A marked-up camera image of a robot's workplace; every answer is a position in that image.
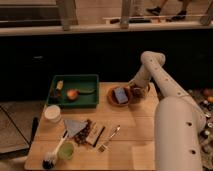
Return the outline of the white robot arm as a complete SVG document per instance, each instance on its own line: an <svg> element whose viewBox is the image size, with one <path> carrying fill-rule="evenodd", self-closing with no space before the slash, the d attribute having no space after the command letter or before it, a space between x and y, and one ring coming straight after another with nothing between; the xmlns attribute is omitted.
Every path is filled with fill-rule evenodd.
<svg viewBox="0 0 213 171"><path fill-rule="evenodd" d="M129 86L139 97L151 79L163 99L155 109L155 171L203 171L199 133L205 114L195 100L163 69L165 55L145 51L141 67Z"/></svg>

